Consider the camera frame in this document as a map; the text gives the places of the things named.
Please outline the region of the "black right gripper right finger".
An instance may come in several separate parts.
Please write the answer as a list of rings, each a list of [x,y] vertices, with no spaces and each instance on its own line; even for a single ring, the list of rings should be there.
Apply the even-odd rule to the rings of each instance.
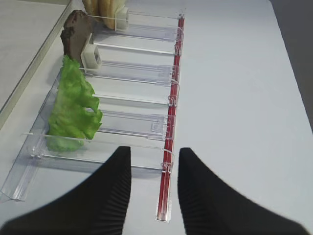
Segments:
[[[241,195],[195,152],[179,151],[178,199],[188,235],[307,235],[299,223]]]

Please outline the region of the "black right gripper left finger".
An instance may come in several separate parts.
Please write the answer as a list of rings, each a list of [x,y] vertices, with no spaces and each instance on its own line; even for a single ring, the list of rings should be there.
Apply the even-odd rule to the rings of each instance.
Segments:
[[[58,199],[4,223],[2,235],[120,235],[132,185],[131,149],[118,147]]]

